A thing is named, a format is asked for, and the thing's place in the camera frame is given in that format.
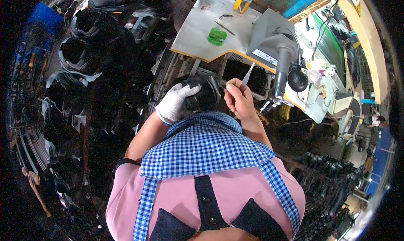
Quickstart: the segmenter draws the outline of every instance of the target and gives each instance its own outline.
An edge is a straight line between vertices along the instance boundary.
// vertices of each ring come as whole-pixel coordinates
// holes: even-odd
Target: blue container
[[[52,36],[57,36],[64,25],[63,17],[42,2],[35,6],[27,23],[41,23],[44,30]]]

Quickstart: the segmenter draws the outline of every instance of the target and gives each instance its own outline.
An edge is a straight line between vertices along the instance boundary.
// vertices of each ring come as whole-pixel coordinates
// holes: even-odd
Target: black round knob
[[[288,84],[293,91],[302,92],[309,85],[309,78],[301,70],[293,69],[289,72]]]

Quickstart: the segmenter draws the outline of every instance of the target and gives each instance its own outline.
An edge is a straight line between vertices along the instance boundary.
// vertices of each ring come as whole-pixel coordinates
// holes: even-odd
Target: bare hand
[[[241,122],[255,119],[257,116],[251,90],[241,80],[233,78],[226,83],[224,99]]]
[[[260,118],[255,113],[253,96],[248,86],[234,78],[226,83],[225,101],[229,109],[240,119],[243,134],[253,141],[260,141],[272,150]]]

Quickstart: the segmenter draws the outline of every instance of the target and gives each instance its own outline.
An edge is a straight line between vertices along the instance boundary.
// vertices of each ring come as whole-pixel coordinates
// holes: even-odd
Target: blue checkered apron strap
[[[145,178],[133,228],[133,241],[145,241],[147,239],[157,182],[157,179]]]
[[[271,186],[273,192],[275,193],[276,198],[278,198],[283,209],[285,210],[285,213],[292,225],[293,237],[295,237],[297,231],[299,230],[300,218],[292,195],[289,193],[285,182],[283,181],[275,165],[271,161],[268,161],[267,163],[261,165],[259,168],[265,179]]]

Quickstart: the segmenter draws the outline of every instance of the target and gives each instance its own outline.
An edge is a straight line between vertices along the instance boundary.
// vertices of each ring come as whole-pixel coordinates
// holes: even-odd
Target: black electrical cable
[[[328,17],[327,17],[326,21],[323,22],[323,23],[320,25],[320,28],[319,28],[319,30],[318,30],[319,36],[318,36],[318,38],[317,38],[316,46],[314,47],[313,54],[311,55],[311,60],[314,60],[314,54],[316,53],[316,50],[317,50],[318,45],[319,45],[319,43],[320,43],[320,41],[321,41],[321,38],[323,37],[325,31],[327,30],[327,27],[328,27],[328,25],[329,25],[329,23],[330,23],[330,21],[331,21],[331,16],[334,14],[334,10],[336,9],[336,5],[338,4],[338,2],[339,2],[339,0],[336,0],[335,3],[330,7],[330,12],[329,12],[329,14],[328,14]],[[326,24],[326,27],[324,28],[323,32],[322,32],[321,35],[320,35],[321,27],[322,27],[325,23],[327,23],[327,24]]]
[[[319,97],[320,95],[322,95],[322,93],[320,92],[320,93],[317,95],[317,97],[316,97],[316,99],[314,100],[314,102],[313,102],[313,103],[310,103],[310,104],[306,104],[306,103],[300,98],[298,92],[296,93],[296,95],[297,95],[297,98],[299,98],[299,101],[301,101],[302,103],[304,103],[306,106],[310,106],[310,105],[313,105],[314,103],[317,102],[318,97]]]

